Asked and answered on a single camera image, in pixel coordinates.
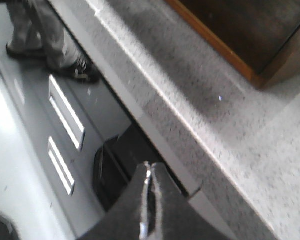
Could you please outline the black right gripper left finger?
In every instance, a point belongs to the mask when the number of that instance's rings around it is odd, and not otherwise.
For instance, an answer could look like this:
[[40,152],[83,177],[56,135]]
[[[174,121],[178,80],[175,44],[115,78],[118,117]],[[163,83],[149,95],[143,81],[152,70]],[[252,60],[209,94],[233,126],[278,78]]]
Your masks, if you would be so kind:
[[150,164],[137,166],[127,188],[81,240],[146,240],[149,237]]

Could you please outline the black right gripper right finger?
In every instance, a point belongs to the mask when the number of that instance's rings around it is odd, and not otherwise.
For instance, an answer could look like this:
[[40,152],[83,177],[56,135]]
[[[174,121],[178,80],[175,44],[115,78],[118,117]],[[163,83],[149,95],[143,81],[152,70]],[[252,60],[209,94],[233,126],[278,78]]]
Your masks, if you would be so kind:
[[181,194],[163,163],[151,166],[155,225],[149,240],[228,240],[202,218]]

